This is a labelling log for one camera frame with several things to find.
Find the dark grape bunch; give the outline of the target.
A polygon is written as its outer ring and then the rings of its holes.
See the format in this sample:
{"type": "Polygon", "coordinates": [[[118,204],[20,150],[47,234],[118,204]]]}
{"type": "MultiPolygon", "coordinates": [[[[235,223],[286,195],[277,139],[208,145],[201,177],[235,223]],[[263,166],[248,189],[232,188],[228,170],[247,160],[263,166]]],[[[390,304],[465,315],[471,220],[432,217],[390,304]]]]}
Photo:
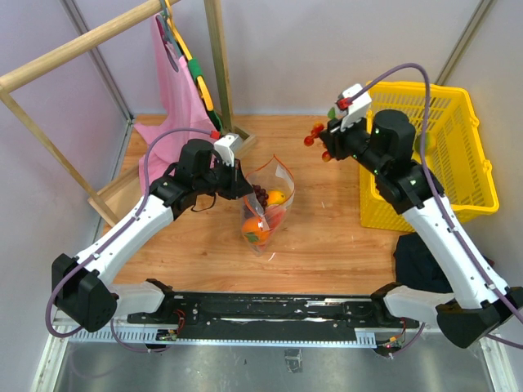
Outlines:
{"type": "Polygon", "coordinates": [[[265,188],[262,188],[260,185],[253,185],[253,190],[256,196],[256,199],[260,206],[263,209],[266,209],[268,207],[268,198],[269,195],[265,188]]]}

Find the clear zip bag orange zipper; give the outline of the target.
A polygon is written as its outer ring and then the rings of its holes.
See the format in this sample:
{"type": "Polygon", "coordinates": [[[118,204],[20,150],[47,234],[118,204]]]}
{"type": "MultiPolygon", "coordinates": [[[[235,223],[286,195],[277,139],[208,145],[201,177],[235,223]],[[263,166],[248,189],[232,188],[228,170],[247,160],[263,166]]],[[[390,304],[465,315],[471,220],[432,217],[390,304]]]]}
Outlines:
{"type": "Polygon", "coordinates": [[[240,232],[256,256],[269,246],[288,216],[295,195],[292,172],[276,156],[246,175],[252,193],[240,199],[240,232]]]}

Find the watermelon slice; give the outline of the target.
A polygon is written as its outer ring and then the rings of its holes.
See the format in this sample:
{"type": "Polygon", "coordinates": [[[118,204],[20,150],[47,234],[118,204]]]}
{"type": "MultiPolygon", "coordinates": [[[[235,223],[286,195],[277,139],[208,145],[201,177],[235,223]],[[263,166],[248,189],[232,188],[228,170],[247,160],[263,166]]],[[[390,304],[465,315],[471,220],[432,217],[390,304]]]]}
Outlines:
{"type": "Polygon", "coordinates": [[[266,223],[270,229],[276,229],[283,221],[286,214],[286,208],[281,205],[271,205],[265,210],[266,223]]]}

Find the orange persimmon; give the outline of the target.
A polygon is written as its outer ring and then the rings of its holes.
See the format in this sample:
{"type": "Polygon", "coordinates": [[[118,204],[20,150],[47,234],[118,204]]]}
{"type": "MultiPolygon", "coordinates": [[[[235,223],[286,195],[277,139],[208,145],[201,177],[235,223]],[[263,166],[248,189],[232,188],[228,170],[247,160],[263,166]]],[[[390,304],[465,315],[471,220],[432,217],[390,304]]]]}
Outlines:
{"type": "Polygon", "coordinates": [[[253,216],[244,221],[241,228],[243,238],[253,246],[264,246],[270,236],[270,226],[264,218],[253,216]]]}

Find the red cherry tomato sprig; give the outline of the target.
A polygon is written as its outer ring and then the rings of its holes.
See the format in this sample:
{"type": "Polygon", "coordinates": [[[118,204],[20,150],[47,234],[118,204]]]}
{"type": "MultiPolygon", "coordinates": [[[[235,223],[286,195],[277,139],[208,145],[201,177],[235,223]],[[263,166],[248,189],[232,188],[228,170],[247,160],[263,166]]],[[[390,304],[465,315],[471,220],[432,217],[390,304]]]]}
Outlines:
{"type": "Polygon", "coordinates": [[[326,142],[323,139],[323,136],[327,136],[327,134],[328,134],[328,131],[327,131],[328,125],[331,122],[336,122],[336,121],[337,121],[336,109],[334,107],[331,107],[327,113],[327,121],[326,122],[322,122],[322,121],[314,122],[309,133],[303,139],[303,144],[306,147],[311,147],[314,144],[322,145],[324,151],[321,155],[321,158],[326,163],[330,162],[333,159],[333,156],[328,151],[328,147],[327,147],[326,142]]]}

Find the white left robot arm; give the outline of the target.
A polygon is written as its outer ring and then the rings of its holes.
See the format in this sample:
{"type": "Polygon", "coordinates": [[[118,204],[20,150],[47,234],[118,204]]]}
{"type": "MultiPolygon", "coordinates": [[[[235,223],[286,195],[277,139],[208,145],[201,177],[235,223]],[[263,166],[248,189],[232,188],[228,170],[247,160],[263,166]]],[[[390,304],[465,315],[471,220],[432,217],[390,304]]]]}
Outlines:
{"type": "Polygon", "coordinates": [[[61,254],[53,261],[52,304],[87,332],[130,314],[148,314],[157,323],[169,321],[175,313],[169,286],[152,278],[116,285],[114,278],[152,237],[194,208],[198,196],[236,200],[252,193],[235,157],[242,143],[233,133],[213,143],[189,140],[178,161],[106,235],[74,257],[61,254]]]}

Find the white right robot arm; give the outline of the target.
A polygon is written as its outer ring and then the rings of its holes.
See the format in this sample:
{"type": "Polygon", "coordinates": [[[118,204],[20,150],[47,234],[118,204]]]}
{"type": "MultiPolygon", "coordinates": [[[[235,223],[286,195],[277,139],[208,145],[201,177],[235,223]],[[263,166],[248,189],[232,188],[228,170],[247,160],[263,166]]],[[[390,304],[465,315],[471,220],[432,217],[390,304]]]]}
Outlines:
{"type": "Polygon", "coordinates": [[[389,283],[372,296],[371,319],[381,327],[398,318],[437,326],[454,345],[467,348],[522,309],[521,287],[509,287],[489,266],[460,225],[442,185],[413,159],[415,127],[385,109],[368,123],[328,121],[318,137],[324,159],[353,158],[370,172],[381,196],[412,226],[452,288],[426,292],[389,283]]]}

